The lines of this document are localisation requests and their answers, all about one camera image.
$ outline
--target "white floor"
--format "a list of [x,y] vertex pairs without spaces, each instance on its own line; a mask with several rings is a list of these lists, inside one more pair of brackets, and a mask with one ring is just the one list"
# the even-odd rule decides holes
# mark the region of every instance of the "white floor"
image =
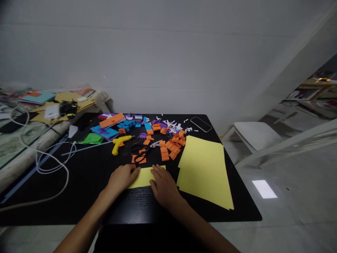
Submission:
[[[224,146],[234,163],[249,153],[240,142],[226,141]],[[243,253],[337,252],[336,154],[334,144],[263,170],[252,166],[238,170],[263,220],[212,225]],[[277,199],[260,196],[252,180],[262,179]],[[7,228],[0,236],[0,252],[52,252],[72,227]]]

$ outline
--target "smartphone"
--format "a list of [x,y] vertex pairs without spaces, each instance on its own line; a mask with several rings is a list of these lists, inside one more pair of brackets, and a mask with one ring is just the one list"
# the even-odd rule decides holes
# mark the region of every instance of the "smartphone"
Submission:
[[194,117],[190,121],[204,132],[209,132],[212,129],[210,125],[208,125],[205,121],[199,119],[198,117]]

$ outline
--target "white wall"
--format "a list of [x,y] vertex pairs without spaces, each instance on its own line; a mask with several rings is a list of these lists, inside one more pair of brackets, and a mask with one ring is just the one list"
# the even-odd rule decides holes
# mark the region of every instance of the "white wall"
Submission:
[[0,82],[41,89],[89,83],[112,97],[116,112],[204,113],[219,134],[333,3],[8,2],[0,26]]

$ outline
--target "white paper scrap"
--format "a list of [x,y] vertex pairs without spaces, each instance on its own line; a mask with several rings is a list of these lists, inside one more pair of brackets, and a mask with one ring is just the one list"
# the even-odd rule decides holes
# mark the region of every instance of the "white paper scrap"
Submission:
[[78,127],[77,126],[74,126],[74,125],[70,125],[69,126],[69,134],[68,134],[68,137],[69,138],[72,138],[76,132],[78,131]]
[[107,119],[112,117],[112,116],[109,115],[109,114],[102,114],[102,116],[105,116]]

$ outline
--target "white power adapter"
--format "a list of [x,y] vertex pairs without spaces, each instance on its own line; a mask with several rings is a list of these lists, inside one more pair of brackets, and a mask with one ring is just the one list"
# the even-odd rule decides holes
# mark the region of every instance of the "white power adapter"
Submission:
[[47,106],[45,110],[45,119],[56,119],[60,117],[60,105]]

